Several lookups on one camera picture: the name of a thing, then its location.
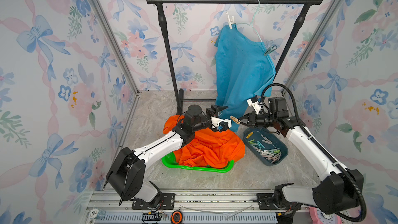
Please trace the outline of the beige clothespin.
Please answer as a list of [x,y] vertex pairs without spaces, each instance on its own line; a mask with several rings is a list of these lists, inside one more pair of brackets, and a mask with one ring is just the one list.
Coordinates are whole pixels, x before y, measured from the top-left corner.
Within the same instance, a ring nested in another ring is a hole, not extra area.
[[240,123],[241,123],[241,121],[240,121],[238,118],[234,117],[234,116],[230,116],[230,119],[231,119],[232,121],[234,121],[235,123],[237,123],[237,124],[240,124]]

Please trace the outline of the dark teal clothespin bin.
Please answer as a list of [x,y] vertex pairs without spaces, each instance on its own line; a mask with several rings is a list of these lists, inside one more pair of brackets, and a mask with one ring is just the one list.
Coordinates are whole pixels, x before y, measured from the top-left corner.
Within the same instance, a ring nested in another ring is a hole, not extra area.
[[243,142],[268,167],[280,164],[289,154],[288,147],[266,128],[247,128]]

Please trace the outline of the orange t-shirt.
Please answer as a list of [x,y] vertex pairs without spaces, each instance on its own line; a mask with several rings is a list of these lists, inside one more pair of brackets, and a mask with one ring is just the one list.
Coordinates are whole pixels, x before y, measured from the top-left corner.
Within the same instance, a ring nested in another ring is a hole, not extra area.
[[195,133],[186,146],[173,151],[179,165],[221,169],[231,160],[235,162],[245,155],[245,144],[234,132],[213,132],[210,128]]

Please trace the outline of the teal t-shirt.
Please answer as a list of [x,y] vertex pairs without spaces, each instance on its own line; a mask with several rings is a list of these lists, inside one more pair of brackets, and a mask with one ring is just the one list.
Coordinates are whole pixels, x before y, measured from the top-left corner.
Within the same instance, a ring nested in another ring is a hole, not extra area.
[[224,26],[216,40],[217,106],[226,106],[219,117],[241,117],[247,100],[260,96],[274,81],[276,70],[267,48],[261,41],[252,41],[235,24]]

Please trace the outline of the teal clothespin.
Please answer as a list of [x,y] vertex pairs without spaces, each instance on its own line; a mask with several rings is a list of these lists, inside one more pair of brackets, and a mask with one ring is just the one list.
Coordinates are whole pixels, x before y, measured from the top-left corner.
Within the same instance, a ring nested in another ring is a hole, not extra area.
[[273,53],[276,49],[278,48],[277,45],[273,45],[269,48],[267,48],[266,52],[264,53],[265,56],[270,55],[271,53]]

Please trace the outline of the white clothespin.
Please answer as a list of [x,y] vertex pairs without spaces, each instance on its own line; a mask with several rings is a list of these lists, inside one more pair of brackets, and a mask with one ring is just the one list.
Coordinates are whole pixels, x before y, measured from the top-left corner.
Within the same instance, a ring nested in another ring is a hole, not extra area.
[[228,19],[228,26],[229,26],[230,30],[232,30],[232,27],[233,27],[233,24],[234,24],[234,16],[230,15],[227,12],[227,19]]

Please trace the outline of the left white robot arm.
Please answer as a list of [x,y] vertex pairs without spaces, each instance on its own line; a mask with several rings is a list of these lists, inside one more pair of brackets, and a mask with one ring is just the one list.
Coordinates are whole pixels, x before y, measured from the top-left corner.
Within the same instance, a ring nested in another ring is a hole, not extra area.
[[105,180],[119,195],[119,203],[140,199],[152,208],[157,206],[162,192],[154,183],[144,181],[147,169],[167,154],[188,145],[198,131],[223,132],[231,128],[231,120],[219,118],[225,109],[226,106],[211,105],[202,111],[200,106],[191,105],[177,117],[176,125],[164,137],[134,150],[121,149]]

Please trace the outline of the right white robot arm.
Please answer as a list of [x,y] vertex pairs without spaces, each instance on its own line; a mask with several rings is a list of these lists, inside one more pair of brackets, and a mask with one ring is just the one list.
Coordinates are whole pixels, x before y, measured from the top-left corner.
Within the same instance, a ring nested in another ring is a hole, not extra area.
[[246,114],[237,120],[247,127],[273,127],[304,155],[316,171],[318,186],[283,184],[275,187],[273,202],[278,208],[293,203],[317,207],[326,214],[336,214],[351,222],[361,222],[367,214],[362,194],[364,176],[351,170],[331,155],[296,117]]

